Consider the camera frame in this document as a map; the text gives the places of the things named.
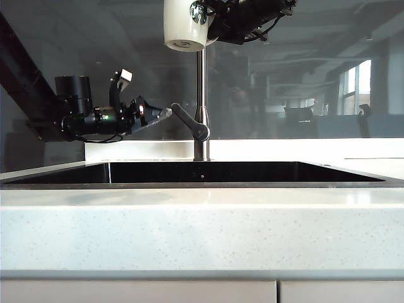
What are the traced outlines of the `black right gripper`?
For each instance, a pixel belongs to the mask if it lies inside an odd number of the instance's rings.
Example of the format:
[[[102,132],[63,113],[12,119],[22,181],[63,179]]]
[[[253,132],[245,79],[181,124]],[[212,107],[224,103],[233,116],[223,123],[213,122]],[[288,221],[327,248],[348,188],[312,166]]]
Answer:
[[[213,12],[208,39],[231,44],[266,41],[268,32],[286,15],[285,1],[205,1]]]

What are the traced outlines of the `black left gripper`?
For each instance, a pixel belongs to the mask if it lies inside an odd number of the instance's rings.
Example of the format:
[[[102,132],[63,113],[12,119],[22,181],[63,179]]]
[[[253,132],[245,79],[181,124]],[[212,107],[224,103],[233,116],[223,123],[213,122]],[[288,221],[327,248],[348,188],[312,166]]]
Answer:
[[[154,126],[169,118],[171,114],[171,108],[161,109],[147,104],[143,97],[136,97],[129,107],[124,109],[125,133],[135,133]]]

